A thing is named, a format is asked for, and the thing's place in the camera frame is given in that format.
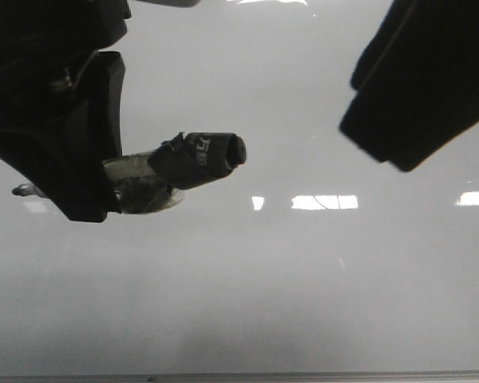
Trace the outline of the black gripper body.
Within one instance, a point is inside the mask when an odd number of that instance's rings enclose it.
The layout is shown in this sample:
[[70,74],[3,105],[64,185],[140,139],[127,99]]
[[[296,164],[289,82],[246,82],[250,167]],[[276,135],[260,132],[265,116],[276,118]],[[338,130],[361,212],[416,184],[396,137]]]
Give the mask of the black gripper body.
[[120,129],[117,75],[97,74],[127,33],[126,1],[0,1],[0,130],[39,123],[88,99],[91,120]]

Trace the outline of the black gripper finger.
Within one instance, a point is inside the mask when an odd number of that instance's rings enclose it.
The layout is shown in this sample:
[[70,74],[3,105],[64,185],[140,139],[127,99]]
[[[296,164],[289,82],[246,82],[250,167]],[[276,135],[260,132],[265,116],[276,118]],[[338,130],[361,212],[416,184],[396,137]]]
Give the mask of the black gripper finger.
[[340,131],[411,172],[479,122],[479,1],[394,1],[350,79]]
[[0,160],[68,219],[101,223],[120,210],[102,162],[122,153],[125,64],[108,51],[81,55],[76,65],[0,97]]

